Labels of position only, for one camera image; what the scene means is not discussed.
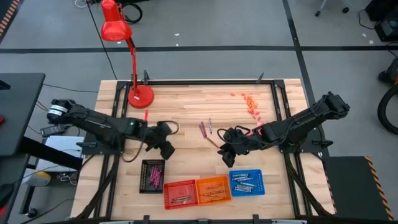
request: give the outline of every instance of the lamp shade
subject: lamp shade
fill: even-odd
[[[101,37],[107,41],[122,41],[132,36],[132,31],[119,12],[114,0],[103,0],[101,3],[105,22],[101,28]]]

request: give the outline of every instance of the blue tray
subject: blue tray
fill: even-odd
[[[257,187],[253,189],[251,193],[249,192],[240,192],[234,190],[235,186],[239,184],[239,182],[232,180],[235,177],[232,175],[235,174],[249,174],[249,177],[252,177],[252,180],[245,180],[243,182],[254,184]],[[262,181],[262,172],[259,169],[256,170],[231,170],[229,172],[229,185],[231,186],[231,193],[233,197],[242,197],[242,196],[256,196],[256,195],[265,195],[266,188],[264,187],[264,182]]]

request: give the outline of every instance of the orange tray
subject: orange tray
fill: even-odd
[[[163,185],[165,209],[198,205],[195,180],[184,180]]]
[[[228,176],[210,177],[196,181],[199,205],[213,205],[232,200]]]

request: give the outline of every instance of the black tray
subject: black tray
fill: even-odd
[[[152,167],[157,166],[162,173],[160,174],[160,184],[158,189],[155,186],[149,185],[150,171]],[[163,159],[144,159],[141,164],[141,179],[139,182],[139,193],[140,194],[161,194],[163,193],[164,183],[164,166],[165,161]]]

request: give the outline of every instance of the office chair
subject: office chair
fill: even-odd
[[[328,0],[323,0],[321,8],[319,8],[319,10],[317,11],[317,13],[315,13],[315,16],[318,17],[321,14],[321,11],[323,9],[323,7],[325,7],[325,4]],[[343,13],[347,13],[349,11],[349,7],[352,6],[351,3],[349,3],[348,0],[341,0],[343,2],[343,4],[346,6],[343,9]]]

